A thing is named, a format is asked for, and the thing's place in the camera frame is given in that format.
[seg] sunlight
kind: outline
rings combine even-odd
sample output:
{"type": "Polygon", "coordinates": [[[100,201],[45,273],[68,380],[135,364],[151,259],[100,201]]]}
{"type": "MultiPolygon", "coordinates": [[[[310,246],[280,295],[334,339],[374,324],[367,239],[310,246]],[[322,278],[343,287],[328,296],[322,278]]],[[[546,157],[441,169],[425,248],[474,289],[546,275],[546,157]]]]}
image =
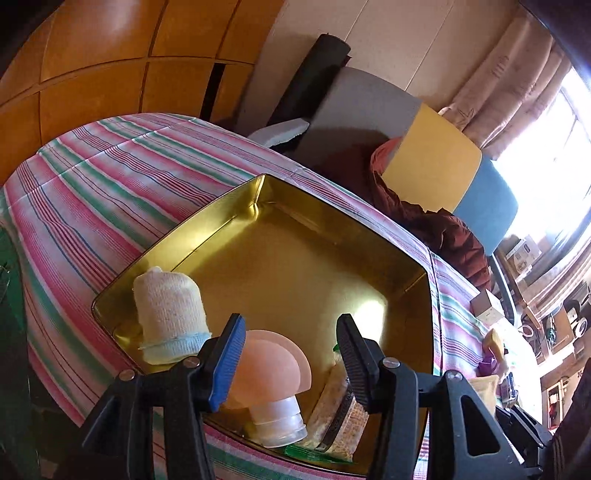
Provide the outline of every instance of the sunlight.
{"type": "Polygon", "coordinates": [[[353,319],[363,338],[370,338],[379,343],[384,330],[386,305],[377,300],[368,300],[361,304],[353,314],[353,319]]]}
{"type": "Polygon", "coordinates": [[[591,186],[589,93],[572,70],[548,109],[501,154],[495,167],[517,198],[519,210],[509,228],[536,242],[547,234],[572,231],[589,210],[591,186]],[[567,99],[576,97],[577,115],[567,99]]]}

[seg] gold metal tray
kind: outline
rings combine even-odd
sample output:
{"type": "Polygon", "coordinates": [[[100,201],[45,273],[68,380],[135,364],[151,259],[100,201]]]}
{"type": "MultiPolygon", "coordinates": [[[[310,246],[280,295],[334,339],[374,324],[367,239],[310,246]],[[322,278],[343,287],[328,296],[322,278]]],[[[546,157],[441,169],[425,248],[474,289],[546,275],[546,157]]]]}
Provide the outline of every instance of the gold metal tray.
{"type": "MultiPolygon", "coordinates": [[[[312,388],[298,395],[304,421],[333,364],[341,313],[351,313],[361,333],[387,355],[417,372],[432,371],[431,296],[423,268],[348,215],[270,175],[244,183],[185,220],[96,298],[96,321],[144,373],[170,367],[145,363],[138,349],[142,335],[132,285],[156,265],[197,283],[214,336],[238,312],[248,329],[273,330],[303,350],[312,369],[312,388]]],[[[374,417],[355,463],[330,469],[367,472],[379,426],[374,417]]],[[[280,455],[241,438],[244,419],[244,412],[222,411],[207,422],[280,455]]],[[[420,424],[422,432],[424,417],[420,424]]]]}

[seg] blue cushion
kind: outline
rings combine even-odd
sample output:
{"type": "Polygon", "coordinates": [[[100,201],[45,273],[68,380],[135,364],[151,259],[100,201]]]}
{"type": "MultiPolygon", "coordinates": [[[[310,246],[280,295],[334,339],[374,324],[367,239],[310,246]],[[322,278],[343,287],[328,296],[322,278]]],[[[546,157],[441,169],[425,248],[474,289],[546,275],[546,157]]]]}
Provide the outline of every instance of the blue cushion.
{"type": "Polygon", "coordinates": [[[480,240],[485,254],[492,255],[517,215],[517,200],[492,160],[482,157],[474,180],[453,214],[480,240]]]}

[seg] chair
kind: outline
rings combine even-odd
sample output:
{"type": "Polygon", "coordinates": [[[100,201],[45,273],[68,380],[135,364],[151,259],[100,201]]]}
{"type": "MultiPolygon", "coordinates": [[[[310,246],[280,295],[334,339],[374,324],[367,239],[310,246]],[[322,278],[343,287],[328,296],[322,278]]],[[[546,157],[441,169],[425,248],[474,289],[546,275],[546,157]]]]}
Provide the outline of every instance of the chair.
{"type": "Polygon", "coordinates": [[[271,125],[249,138],[272,147],[300,134],[295,150],[286,154],[306,167],[355,144],[402,138],[384,182],[402,200],[454,213],[486,244],[497,282],[505,284],[505,315],[513,323],[515,306],[492,252],[515,217],[517,202],[490,159],[482,161],[481,151],[465,135],[420,99],[350,67],[340,70],[313,118],[271,125]]]}

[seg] yellow cushion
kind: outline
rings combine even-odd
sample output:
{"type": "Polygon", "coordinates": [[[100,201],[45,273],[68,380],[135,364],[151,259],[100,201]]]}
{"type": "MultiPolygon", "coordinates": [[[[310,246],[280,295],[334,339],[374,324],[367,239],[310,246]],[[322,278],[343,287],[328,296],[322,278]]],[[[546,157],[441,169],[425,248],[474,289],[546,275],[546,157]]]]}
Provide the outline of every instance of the yellow cushion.
{"type": "Polygon", "coordinates": [[[453,212],[472,183],[482,153],[468,137],[422,104],[382,178],[401,200],[453,212]]]}

